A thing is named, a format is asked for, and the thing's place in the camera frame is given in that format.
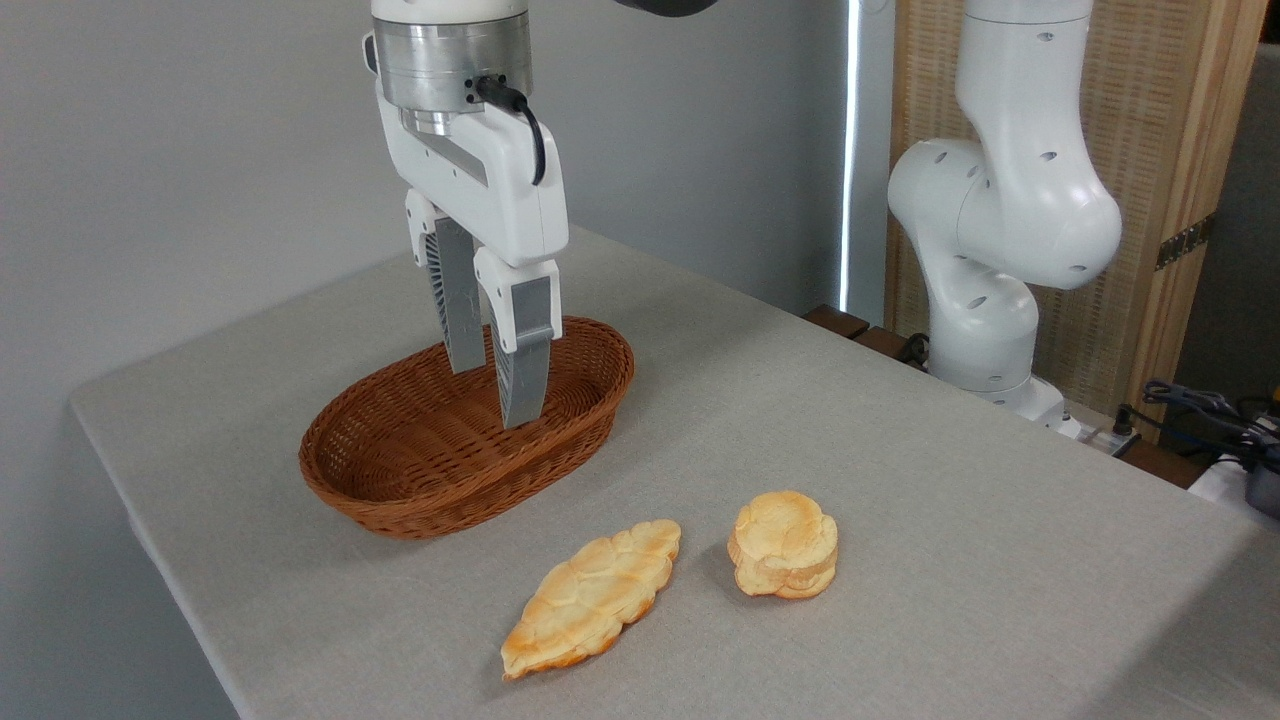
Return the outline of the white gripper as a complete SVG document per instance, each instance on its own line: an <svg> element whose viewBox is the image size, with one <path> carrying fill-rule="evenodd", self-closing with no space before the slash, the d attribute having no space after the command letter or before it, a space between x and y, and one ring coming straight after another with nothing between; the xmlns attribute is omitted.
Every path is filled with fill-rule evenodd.
<svg viewBox="0 0 1280 720"><path fill-rule="evenodd" d="M452 117L445 136L429 133L424 115L381 88L378 104L390 159L413 188L404 199L412 255L429 274L452 372L486 364L480 284L512 429L541 415L550 343L562 337L561 274L550 259L570 236L563 176L554 137L521 91L471 79L463 95L479 109ZM485 246L475 258L474 238Z"/></svg>

